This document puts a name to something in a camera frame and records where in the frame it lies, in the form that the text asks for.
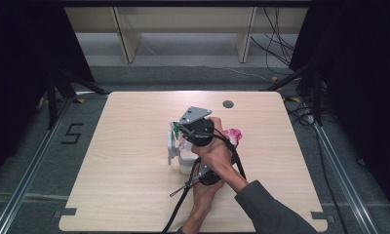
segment table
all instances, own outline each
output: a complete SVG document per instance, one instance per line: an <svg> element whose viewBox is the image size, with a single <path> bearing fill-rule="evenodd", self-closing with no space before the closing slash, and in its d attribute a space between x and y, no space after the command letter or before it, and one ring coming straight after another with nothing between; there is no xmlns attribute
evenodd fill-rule
<svg viewBox="0 0 390 234"><path fill-rule="evenodd" d="M225 100L234 106L225 108ZM160 232L180 197L169 195L187 180L177 159L168 165L167 132L188 106L212 110L224 129L240 129L247 179L261 181L316 230L327 229L325 220L311 217L322 207L280 95L201 91L112 93L66 204L75 215L63 215L60 229ZM218 191L202 232L254 231L234 196L228 185ZM181 227L191 207L190 192L170 231Z"/></svg>

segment hand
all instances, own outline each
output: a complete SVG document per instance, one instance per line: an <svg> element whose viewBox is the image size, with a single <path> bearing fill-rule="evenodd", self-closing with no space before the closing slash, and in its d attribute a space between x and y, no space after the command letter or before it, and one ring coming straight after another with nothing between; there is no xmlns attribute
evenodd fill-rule
<svg viewBox="0 0 390 234"><path fill-rule="evenodd" d="M202 223L210 212L216 192L223 186L225 182L221 179L213 185L206 186L196 181L193 186L194 205L191 214L182 226L182 231L185 234L198 233Z"/></svg>
<svg viewBox="0 0 390 234"><path fill-rule="evenodd" d="M224 133L219 118L210 118L214 123L214 134L221 136ZM210 144L198 147L192 145L191 151L201 158L202 162L216 172L225 182L240 192L248 182L234 169L231 164L231 154L226 144L219 138L214 137Z"/></svg>

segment gray carpet floor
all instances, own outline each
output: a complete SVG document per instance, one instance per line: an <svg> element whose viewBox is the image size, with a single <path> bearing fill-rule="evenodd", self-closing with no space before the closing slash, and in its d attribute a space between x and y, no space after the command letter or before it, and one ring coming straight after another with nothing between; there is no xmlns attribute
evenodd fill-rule
<svg viewBox="0 0 390 234"><path fill-rule="evenodd" d="M91 67L96 84L107 91L172 91L172 90L212 90L212 91L257 91L267 88L270 83L256 76L246 76L225 69L210 67ZM237 71L259 74L262 77L278 76L267 68L238 67ZM278 72L291 72L278 69ZM282 92L294 91L298 81L288 84ZM76 91L87 91L73 84ZM72 103L66 112L52 146L47 152L41 168L29 188L9 233L62 233L59 230L59 218L55 212L61 211L70 194L71 188L81 167L83 158L93 136L98 118L106 99L97 96L85 96L83 103ZM287 101L286 108L294 110L298 102ZM356 162L359 157L350 139L340 128L333 114L323 115L324 129L336 150L346 172L352 179L362 200L369 209L379 233L390 233L390 204L377 186L369 169ZM82 123L73 127L80 133L77 144L61 144L71 141L75 136L67 136L70 124ZM26 128L16 153L4 164L0 171L0 213L4 209L10 194L17 187L28 163L35 154L48 126L48 107L44 105L32 118ZM326 186L320 161L316 136L309 126L293 124L300 148L314 182L317 194L327 215L333 215L335 222L329 223L325 233L343 233L332 196ZM353 215L329 163L326 162L328 179L333 194L342 213L348 233L363 233Z"/></svg>

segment person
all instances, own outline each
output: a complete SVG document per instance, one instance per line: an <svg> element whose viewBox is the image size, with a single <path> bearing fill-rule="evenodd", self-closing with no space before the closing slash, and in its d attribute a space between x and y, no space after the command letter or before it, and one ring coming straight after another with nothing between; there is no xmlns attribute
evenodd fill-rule
<svg viewBox="0 0 390 234"><path fill-rule="evenodd" d="M210 119L214 123L214 133L223 133L220 119ZM237 193L235 200L252 220L256 233L317 233L300 215L275 200L258 180L247 182L232 167L230 152L222 140L214 138L210 144L192 146L191 150L222 179L209 186L201 183L193 185L194 204L188 219L177 231L178 234L198 233L211 210L216 192L225 182Z"/></svg>

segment floor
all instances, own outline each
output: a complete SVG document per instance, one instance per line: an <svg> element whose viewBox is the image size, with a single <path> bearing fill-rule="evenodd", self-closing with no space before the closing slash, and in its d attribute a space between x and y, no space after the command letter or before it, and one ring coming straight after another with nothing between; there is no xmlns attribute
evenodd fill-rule
<svg viewBox="0 0 390 234"><path fill-rule="evenodd" d="M254 35L253 38L264 47L268 45L269 40L264 35ZM285 35L284 38L293 45L296 35ZM272 56L267 56L255 43L251 43L247 62L239 63L234 39L230 34L144 34L136 58L130 64L124 63L116 34L85 33L78 34L78 39L96 83L110 91L180 89L256 91L260 86L268 86L268 81L271 82L274 77L285 76L278 73L291 73L285 64ZM280 47L274 43L270 50L278 55L282 54ZM131 73L135 75L135 80L126 80L125 74L130 77ZM168 83L160 82L160 77L167 79ZM213 79L216 81L226 79L228 84L217 85L212 82ZM285 91L289 89L293 91L297 82L292 82ZM82 87L76 85L74 87L76 91L86 91ZM93 95L83 96L81 101L68 104L64 118L56 135L51 139L51 145L29 184L18 212L12 217L12 224L7 227L8 233L61 233L59 212L63 210L68 199L104 104L105 97ZM303 114L303 110L298 110L299 107L302 107L301 102L286 102L286 108L292 112L293 128L320 202L325 214L333 217L325 233L344 233L343 226L348 233L368 233L357 220L329 161L326 160L322 164L321 149L318 147L314 130L295 121L296 114ZM358 154L353 149L351 140L341 130L339 121L337 122L333 113L327 112L323 117L325 123L323 130L368 209L376 233L390 233L390 204L375 183L369 169L357 161ZM44 105L27 127L15 155L7 160L0 171L0 214L18 187L33 155L37 154L37 148L47 133L47 126L48 109L47 105ZM70 126L73 131L81 133L79 141L76 144L61 144L74 139L73 136L66 135ZM326 170L344 225L323 176L323 168Z"/></svg>

